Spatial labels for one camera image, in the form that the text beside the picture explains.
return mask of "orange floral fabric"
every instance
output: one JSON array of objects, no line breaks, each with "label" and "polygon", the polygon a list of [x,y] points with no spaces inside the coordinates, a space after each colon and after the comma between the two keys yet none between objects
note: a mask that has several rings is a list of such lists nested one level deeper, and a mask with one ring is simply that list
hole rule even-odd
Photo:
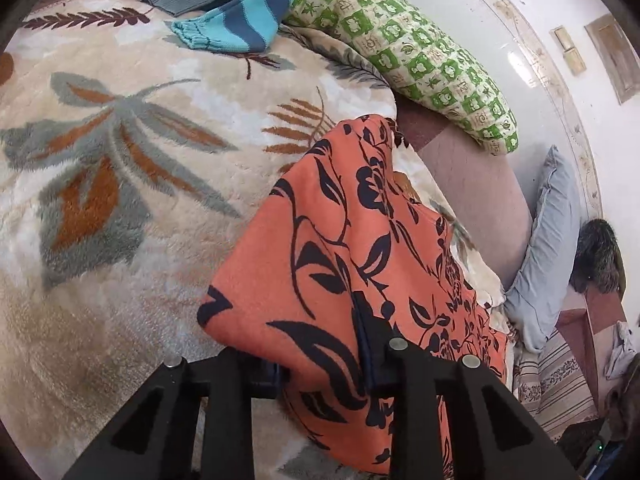
[{"label": "orange floral fabric", "polygon": [[353,297],[431,354],[474,354],[506,375],[506,336],[489,328],[450,254],[452,228],[394,183],[394,133],[393,121],[363,116],[316,142],[276,183],[198,311],[217,341],[290,369],[284,397],[315,444],[378,474],[389,469],[394,401],[364,389]]}]

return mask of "gray pillow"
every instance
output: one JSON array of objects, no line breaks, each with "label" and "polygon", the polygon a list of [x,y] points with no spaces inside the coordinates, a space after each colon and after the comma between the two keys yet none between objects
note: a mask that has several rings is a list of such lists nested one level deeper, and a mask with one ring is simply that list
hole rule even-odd
[{"label": "gray pillow", "polygon": [[530,352],[542,352],[558,322],[579,231],[580,195],[574,172],[552,146],[542,169],[531,240],[505,302],[505,312]]}]

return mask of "green pillow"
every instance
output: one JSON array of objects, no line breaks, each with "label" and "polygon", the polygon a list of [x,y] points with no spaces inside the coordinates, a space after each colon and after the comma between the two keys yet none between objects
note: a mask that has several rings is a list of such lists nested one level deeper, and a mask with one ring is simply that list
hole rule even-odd
[{"label": "green pillow", "polygon": [[406,0],[295,0],[287,25],[366,57],[396,91],[435,110],[494,155],[518,147],[516,120],[484,68]]}]

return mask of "silver bolt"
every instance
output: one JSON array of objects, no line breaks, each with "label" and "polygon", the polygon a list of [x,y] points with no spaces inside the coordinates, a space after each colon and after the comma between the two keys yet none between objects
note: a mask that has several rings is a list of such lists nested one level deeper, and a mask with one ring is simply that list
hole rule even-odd
[{"label": "silver bolt", "polygon": [[162,361],[162,364],[167,368],[175,368],[182,362],[182,356],[178,354],[168,355]]},{"label": "silver bolt", "polygon": [[482,363],[475,355],[467,354],[462,358],[462,364],[467,368],[478,368]]},{"label": "silver bolt", "polygon": [[402,351],[409,348],[409,343],[406,341],[406,339],[395,337],[391,341],[389,341],[389,346],[392,350]]}]

